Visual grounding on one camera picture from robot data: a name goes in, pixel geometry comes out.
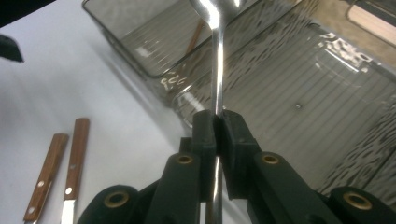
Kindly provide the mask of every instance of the brass rivet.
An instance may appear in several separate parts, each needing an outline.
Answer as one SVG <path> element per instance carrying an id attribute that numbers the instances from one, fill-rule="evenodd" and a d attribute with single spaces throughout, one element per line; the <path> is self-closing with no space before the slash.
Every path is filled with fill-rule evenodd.
<path id="1" fill-rule="evenodd" d="M 117 208 L 124 205 L 129 200 L 129 194 L 124 190 L 118 190 L 108 194 L 104 204 L 108 208 Z"/>
<path id="2" fill-rule="evenodd" d="M 262 161 L 272 165 L 279 163 L 279 159 L 277 157 L 269 155 L 262 156 Z"/>
<path id="3" fill-rule="evenodd" d="M 72 191 L 73 191 L 72 188 L 67 188 L 66 191 L 65 191 L 64 193 L 67 194 L 67 195 L 69 195 L 69 194 L 72 193 Z"/>
<path id="4" fill-rule="evenodd" d="M 27 213 L 33 214 L 34 211 L 35 211 L 35 208 L 34 208 L 34 207 L 30 207 L 30 208 L 28 209 Z"/>
<path id="5" fill-rule="evenodd" d="M 43 186 L 44 186 L 44 181 L 41 180 L 40 182 L 38 182 L 37 186 L 38 186 L 39 188 L 43 187 Z"/>
<path id="6" fill-rule="evenodd" d="M 192 157 L 190 156 L 179 156 L 177 157 L 177 162 L 180 164 L 189 164 L 192 163 Z"/>
<path id="7" fill-rule="evenodd" d="M 353 191 L 345 193 L 343 198 L 347 203 L 360 210 L 370 210 L 373 208 L 373 205 L 368 199 Z"/>

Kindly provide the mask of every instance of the black object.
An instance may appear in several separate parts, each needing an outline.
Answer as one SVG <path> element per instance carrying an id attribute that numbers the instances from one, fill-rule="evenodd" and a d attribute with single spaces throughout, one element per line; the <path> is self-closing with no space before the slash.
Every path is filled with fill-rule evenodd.
<path id="1" fill-rule="evenodd" d="M 1 0 L 0 27 L 12 23 L 55 0 Z"/>
<path id="2" fill-rule="evenodd" d="M 253 224 L 396 224 L 393 211 L 360 189 L 338 188 L 330 198 L 314 192 L 285 159 L 260 149 L 239 114 L 224 110 L 219 119 L 205 110 L 193 122 L 192 138 L 181 139 L 180 152 L 169 158 L 158 182 L 139 192 L 105 189 L 78 223 L 197 224 L 199 203 L 212 197 L 214 161 L 220 156 L 229 198 L 247 200 Z M 104 205 L 125 188 L 131 189 L 128 203 L 119 197 L 114 201 L 125 202 L 121 206 Z"/>
<path id="3" fill-rule="evenodd" d="M 5 35 L 0 35 L 0 57 L 23 63 L 17 42 Z"/>

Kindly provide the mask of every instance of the metal rod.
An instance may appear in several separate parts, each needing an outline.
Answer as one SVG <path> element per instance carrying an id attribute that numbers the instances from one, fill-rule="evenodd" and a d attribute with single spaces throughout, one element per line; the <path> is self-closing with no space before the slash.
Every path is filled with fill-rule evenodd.
<path id="1" fill-rule="evenodd" d="M 215 179 L 213 181 L 212 201 L 206 203 L 206 224 L 222 223 L 222 167 L 220 158 L 216 157 Z"/>
<path id="2" fill-rule="evenodd" d="M 222 118 L 223 108 L 224 29 L 225 26 L 220 25 L 212 30 L 212 112 L 219 118 Z"/>

